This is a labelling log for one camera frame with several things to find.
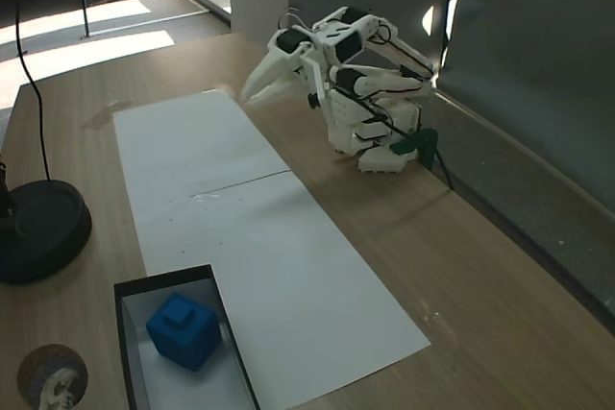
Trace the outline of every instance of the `black box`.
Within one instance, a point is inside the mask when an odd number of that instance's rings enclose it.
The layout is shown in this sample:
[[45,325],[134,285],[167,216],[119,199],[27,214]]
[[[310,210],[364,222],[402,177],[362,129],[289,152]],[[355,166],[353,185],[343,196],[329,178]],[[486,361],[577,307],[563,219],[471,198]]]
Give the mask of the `black box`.
[[[173,293],[213,309],[218,347],[194,374],[156,351],[145,327]],[[115,285],[117,332],[131,410],[259,410],[211,266]]]

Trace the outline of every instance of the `white robot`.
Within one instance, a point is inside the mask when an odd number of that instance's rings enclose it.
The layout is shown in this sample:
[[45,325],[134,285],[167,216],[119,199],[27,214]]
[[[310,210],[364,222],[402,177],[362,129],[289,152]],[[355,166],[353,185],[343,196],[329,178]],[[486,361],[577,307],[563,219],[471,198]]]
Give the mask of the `white robot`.
[[[329,141],[349,156],[362,152],[362,172],[401,172],[419,157],[431,169],[437,132],[422,129],[413,100],[432,92],[433,64],[398,39],[384,18],[343,8],[311,29],[293,25],[277,31],[269,53],[248,78],[241,99],[248,104],[305,95],[320,107]],[[371,50],[399,69],[350,65]]]

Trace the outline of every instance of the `sunlight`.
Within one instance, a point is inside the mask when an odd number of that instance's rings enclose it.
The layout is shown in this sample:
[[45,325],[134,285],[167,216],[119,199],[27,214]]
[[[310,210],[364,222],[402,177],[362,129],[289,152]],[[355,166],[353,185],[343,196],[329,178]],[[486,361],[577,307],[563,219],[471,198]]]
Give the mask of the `sunlight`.
[[431,36],[431,31],[433,28],[433,11],[435,10],[435,6],[432,5],[429,10],[423,16],[423,29],[428,36]]
[[[122,18],[126,16],[136,16],[146,14],[151,11],[138,0],[121,0],[105,5],[97,5],[87,8],[87,21],[96,23],[109,19]],[[20,25],[21,38],[38,36],[41,34],[52,33],[60,29],[83,26],[84,12],[79,9],[73,12],[59,13],[51,16],[24,21]],[[11,43],[15,40],[14,25],[0,29],[0,45]]]
[[451,0],[449,2],[449,15],[446,18],[446,35],[449,40],[451,40],[451,36],[453,35],[453,23],[455,21],[455,12],[457,10],[457,4],[459,0]]
[[[25,60],[32,77],[38,81],[97,62],[126,57],[174,45],[166,31],[92,40],[55,50],[27,55]],[[0,62],[0,109],[10,108],[19,87],[28,82],[19,59]]]

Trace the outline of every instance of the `green bracket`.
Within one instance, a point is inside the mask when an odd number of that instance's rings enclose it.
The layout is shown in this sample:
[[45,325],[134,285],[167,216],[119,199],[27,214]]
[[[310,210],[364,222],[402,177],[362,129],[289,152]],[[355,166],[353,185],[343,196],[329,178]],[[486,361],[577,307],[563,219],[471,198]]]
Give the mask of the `green bracket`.
[[391,151],[398,156],[419,151],[419,163],[431,171],[438,147],[438,132],[434,129],[421,129],[409,134],[404,140],[391,145]]

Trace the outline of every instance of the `black cable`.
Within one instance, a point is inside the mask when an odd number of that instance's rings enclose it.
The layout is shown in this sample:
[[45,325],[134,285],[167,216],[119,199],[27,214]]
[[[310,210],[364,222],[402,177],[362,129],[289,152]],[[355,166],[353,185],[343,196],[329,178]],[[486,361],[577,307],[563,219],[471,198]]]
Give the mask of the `black cable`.
[[420,62],[419,60],[417,60],[416,58],[414,58],[410,53],[408,53],[406,50],[404,50],[403,48],[397,46],[395,43],[393,43],[392,38],[393,38],[393,32],[391,31],[391,28],[389,28],[389,26],[387,24],[381,23],[380,24],[381,28],[386,29],[386,31],[388,31],[388,38],[384,38],[381,36],[380,32],[376,33],[375,36],[380,40],[380,41],[375,41],[373,38],[370,38],[369,41],[372,43],[375,43],[377,45],[390,45],[391,47],[393,47],[395,50],[397,50],[398,52],[404,54],[406,57],[410,58],[411,60],[413,60],[414,62],[416,62],[419,66],[421,66],[422,68],[424,68],[425,70],[429,71],[431,74],[433,74],[433,70],[429,69],[427,66],[425,66],[422,62]]
[[[364,108],[365,110],[367,110],[370,114],[372,114],[374,117],[377,117],[380,119],[381,123],[387,127],[389,130],[400,134],[401,136],[403,136],[405,139],[409,139],[412,140],[412,136],[409,133],[404,132],[401,129],[398,129],[395,124],[388,122],[386,120],[382,120],[382,117],[384,116],[384,114],[378,113],[377,111],[375,111],[374,109],[372,109],[367,103],[365,103],[363,100],[357,98],[355,95],[351,94],[350,92],[346,91],[344,88],[342,87],[337,87],[336,88],[337,91],[339,91],[342,95],[344,95],[346,98],[349,98],[350,100],[353,100],[355,103],[357,103],[359,106],[361,106],[362,108]],[[442,170],[444,171],[444,176],[446,177],[446,181],[449,185],[449,188],[452,191],[455,191],[455,186],[453,185],[453,179],[451,178],[451,175],[449,174],[449,169],[446,166],[446,163],[444,163],[444,158],[442,157],[442,155],[440,154],[440,151],[438,151],[437,149],[435,150],[435,156],[438,159],[438,162],[440,163]]]
[[417,86],[416,88],[406,88],[406,89],[403,89],[403,90],[385,90],[385,89],[384,90],[378,90],[378,91],[375,91],[373,93],[370,93],[367,96],[364,96],[362,98],[362,100],[369,100],[370,98],[375,97],[379,93],[408,93],[409,91],[418,91],[421,88],[423,88],[422,85],[421,86]]
[[449,174],[449,169],[446,168],[446,163],[444,163],[444,158],[442,158],[442,155],[440,154],[440,151],[438,149],[435,150],[435,156],[438,159],[438,162],[440,162],[440,166],[442,167],[442,171],[444,172],[444,176],[446,177],[446,182],[449,185],[449,188],[452,191],[455,191],[455,187],[453,186],[453,179],[451,178],[451,175]]
[[[295,18],[297,21],[299,21],[299,24],[304,28],[307,29],[308,31],[311,31],[311,28],[308,27],[308,25],[304,22],[303,19],[301,19],[301,16],[299,16],[297,13],[299,9],[295,9],[293,7],[289,7],[288,9],[286,9],[286,12],[283,13],[282,16],[280,16],[278,18],[278,30],[282,29],[282,20],[286,17],[289,18]],[[286,29],[291,29],[292,25],[290,24],[290,20],[288,21],[288,27]]]
[[43,131],[43,112],[42,112],[42,96],[40,95],[40,91],[38,90],[37,84],[35,83],[28,67],[26,66],[26,61],[23,59],[23,50],[21,48],[21,35],[19,31],[19,16],[21,14],[21,0],[15,0],[15,40],[17,44],[17,55],[19,56],[19,60],[21,61],[21,67],[23,67],[26,76],[28,77],[28,81],[30,81],[30,85],[35,90],[38,98],[38,131],[40,136],[40,150],[42,152],[42,161],[45,166],[45,176],[47,180],[51,180],[51,176],[49,175],[49,164],[47,162],[47,150],[45,148],[45,135]]
[[[385,108],[383,108],[382,106],[380,106],[377,103],[372,103],[371,105],[374,108],[377,108],[378,110],[382,111],[382,114],[384,114],[386,116],[386,118],[388,119],[388,123],[389,124],[391,124],[391,125],[395,124],[395,121],[393,120],[393,116],[391,115],[391,113],[388,110],[386,110]],[[386,141],[387,142],[390,141],[392,136],[393,136],[393,131],[391,131],[391,133],[389,134],[388,139]]]

